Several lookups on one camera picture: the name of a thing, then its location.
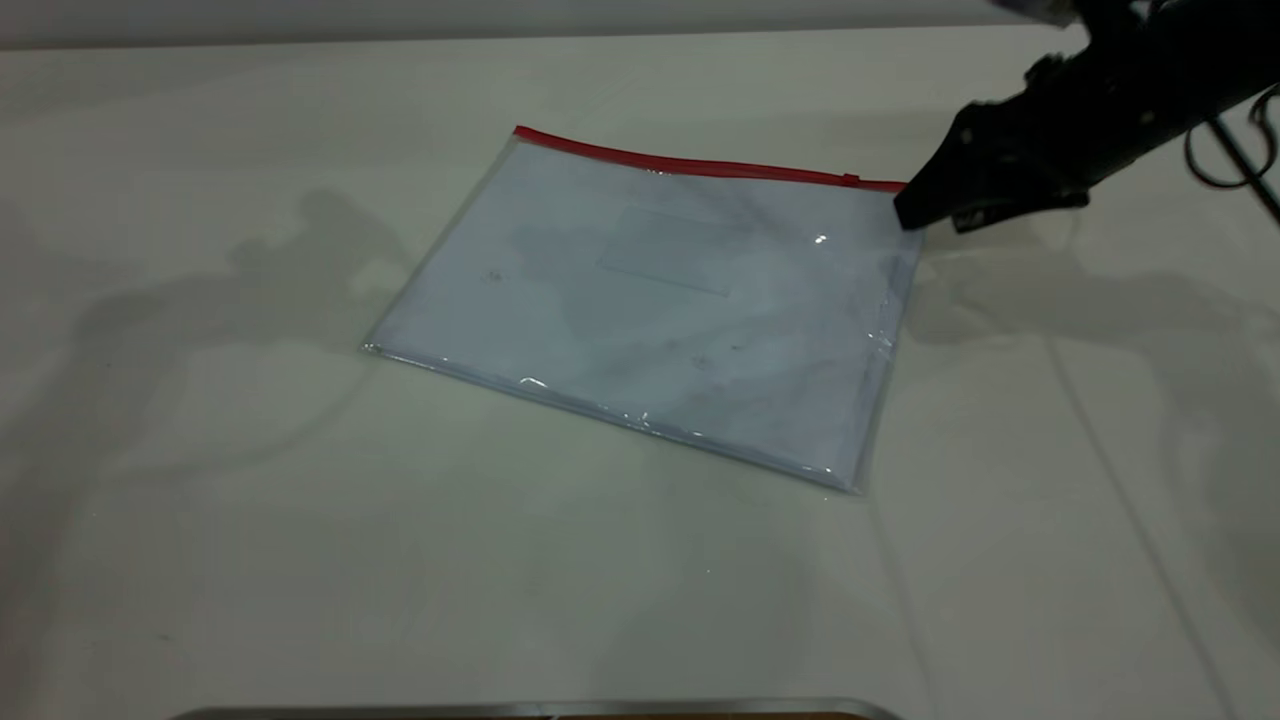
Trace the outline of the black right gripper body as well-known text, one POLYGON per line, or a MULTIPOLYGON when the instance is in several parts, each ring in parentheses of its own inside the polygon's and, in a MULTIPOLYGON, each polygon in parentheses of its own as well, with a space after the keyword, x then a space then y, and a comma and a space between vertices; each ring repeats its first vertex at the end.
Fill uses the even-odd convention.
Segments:
POLYGON ((1201 72, 1171 53, 1046 56, 986 106, 986 195, 1080 196, 1201 120, 1201 72))

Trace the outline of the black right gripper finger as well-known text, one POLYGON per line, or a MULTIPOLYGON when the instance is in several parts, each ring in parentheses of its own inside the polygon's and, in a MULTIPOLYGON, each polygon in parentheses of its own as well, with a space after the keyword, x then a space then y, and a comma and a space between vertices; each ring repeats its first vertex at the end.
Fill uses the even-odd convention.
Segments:
POLYGON ((954 200, 1011 193, 1010 102, 972 102, 954 118, 942 143, 893 199, 899 224, 920 231, 952 220, 954 200))
POLYGON ((1089 204, 1088 191, 1070 190, 1024 190, 1006 195, 957 196, 954 200, 952 225, 959 234, 968 234, 1020 217, 1076 210, 1089 204))

